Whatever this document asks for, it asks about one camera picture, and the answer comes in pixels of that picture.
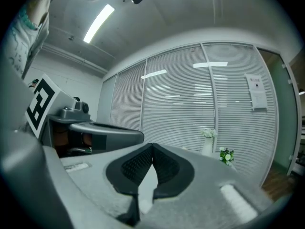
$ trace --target flower vase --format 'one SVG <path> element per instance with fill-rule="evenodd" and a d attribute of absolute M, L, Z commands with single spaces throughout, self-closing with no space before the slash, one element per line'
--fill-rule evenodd
<path fill-rule="evenodd" d="M 212 156 L 212 152 L 213 152 L 213 138 L 206 137 L 201 154 L 205 156 Z"/>

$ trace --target white label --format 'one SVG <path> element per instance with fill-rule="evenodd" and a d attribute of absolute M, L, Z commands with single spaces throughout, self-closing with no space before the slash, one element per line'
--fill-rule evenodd
<path fill-rule="evenodd" d="M 258 91 L 250 91 L 251 99 L 252 99 L 252 108 L 267 108 L 267 98 L 265 92 Z"/>
<path fill-rule="evenodd" d="M 258 74 L 245 74 L 250 91 L 265 91 L 263 81 Z"/>
<path fill-rule="evenodd" d="M 65 170 L 69 173 L 72 171 L 83 170 L 85 168 L 89 168 L 90 166 L 87 163 L 78 163 L 75 165 L 65 166 Z"/>

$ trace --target ceiling pipe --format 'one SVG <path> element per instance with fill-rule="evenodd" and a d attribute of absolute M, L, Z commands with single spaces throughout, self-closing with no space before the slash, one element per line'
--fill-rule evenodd
<path fill-rule="evenodd" d="M 83 65 L 87 68 L 90 68 L 94 71 L 97 71 L 99 73 L 102 73 L 102 74 L 106 74 L 108 71 L 82 57 L 79 57 L 79 56 L 76 56 L 75 54 L 73 53 L 70 53 L 70 52 L 67 52 L 63 49 L 60 49 L 60 48 L 57 48 L 55 46 L 52 46 L 48 43 L 44 43 L 43 44 L 43 47 L 42 47 L 43 50 L 47 51 L 47 52 L 51 52 L 53 54 L 56 54 L 56 55 L 59 55 L 63 58 L 66 58 L 66 59 L 69 59 L 73 62 L 76 62 L 76 63 L 79 63 L 80 65 Z"/>

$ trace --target door frame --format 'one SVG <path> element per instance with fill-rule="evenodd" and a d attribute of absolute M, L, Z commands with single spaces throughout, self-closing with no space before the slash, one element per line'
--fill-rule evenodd
<path fill-rule="evenodd" d="M 299 89 L 298 89 L 298 86 L 297 86 L 297 83 L 296 83 L 296 80 L 295 80 L 295 76 L 294 76 L 294 74 L 292 72 L 292 69 L 290 67 L 290 64 L 288 64 L 283 59 L 283 57 L 281 56 L 280 52 L 274 52 L 273 50 L 266 50 L 264 47 L 257 47 L 257 49 L 261 49 L 261 50 L 264 50 L 264 51 L 268 51 L 268 52 L 274 53 L 274 54 L 278 55 L 281 58 L 283 64 L 285 65 L 285 68 L 287 69 L 287 72 L 288 72 L 288 75 L 289 75 L 289 77 L 291 79 L 291 84 L 292 84 L 292 87 L 293 87 L 293 90 L 294 90 L 294 93 L 295 93 L 295 103 L 296 103 L 296 108 L 297 108 L 297 129 L 296 129 L 295 148 L 294 148 L 294 152 L 293 152 L 293 157 L 292 157 L 292 160 L 290 162 L 290 165 L 289 165 L 289 168 L 288 168 L 288 171 L 287 171 L 287 174 L 286 174 L 288 176 L 288 175 L 291 174 L 291 172 L 292 172 L 292 170 L 294 168 L 295 161 L 296 161 L 299 149 L 300 149 L 300 143 L 301 143 L 301 135 L 302 135 L 302 107 L 301 107 L 301 99 L 300 99 L 300 96 L 299 96 Z"/>
<path fill-rule="evenodd" d="M 276 95 L 276 90 L 275 90 L 275 85 L 273 83 L 273 80 L 272 80 L 272 77 L 271 77 L 271 74 L 270 74 L 270 71 L 268 69 L 268 66 L 265 62 L 265 60 L 263 59 L 261 53 L 259 52 L 259 49 L 261 50 L 264 50 L 264 51 L 268 51 L 268 52 L 271 52 L 271 53 L 274 53 L 274 54 L 278 54 L 278 53 L 275 53 L 271 50 L 266 50 L 264 47 L 257 47 L 257 46 L 253 46 L 254 50 L 256 51 L 256 53 L 258 54 L 258 56 L 260 57 L 261 61 L 262 61 L 262 64 L 265 66 L 265 69 L 267 70 L 268 72 L 268 75 L 269 75 L 269 78 L 270 78 L 270 81 L 272 83 L 272 89 L 273 89 L 273 92 L 274 92 L 274 100 L 275 100 L 275 107 L 276 107 L 276 137 L 275 137 L 275 144 L 274 144 L 274 149 L 273 149 L 273 153 L 272 153 L 272 156 L 270 158 L 270 162 L 269 162 L 269 166 L 268 166 L 268 169 L 266 170 L 265 172 L 265 175 L 264 175 L 264 178 L 262 179 L 262 181 L 260 182 L 259 186 L 261 187 L 266 178 L 267 178 L 267 175 L 269 174 L 269 171 L 270 171 L 270 168 L 271 168 L 271 165 L 273 163 L 273 160 L 274 160 L 274 157 L 275 157 L 275 152 L 276 152 L 276 148 L 277 148 L 277 140 L 278 140 L 278 131 L 279 131 L 279 112 L 278 112 L 278 102 L 277 102 L 277 95 Z"/>

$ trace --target sticker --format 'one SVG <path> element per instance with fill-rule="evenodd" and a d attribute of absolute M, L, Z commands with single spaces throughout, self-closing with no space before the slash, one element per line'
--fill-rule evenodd
<path fill-rule="evenodd" d="M 72 171 L 77 171 L 77 170 L 83 170 L 86 168 L 89 168 L 90 165 L 87 163 L 77 163 L 75 165 L 70 165 L 70 166 L 64 166 L 65 170 L 70 173 Z"/>
<path fill-rule="evenodd" d="M 41 79 L 34 91 L 35 97 L 27 109 L 28 116 L 33 124 L 33 127 L 38 131 L 43 114 L 54 96 L 55 92 Z"/>

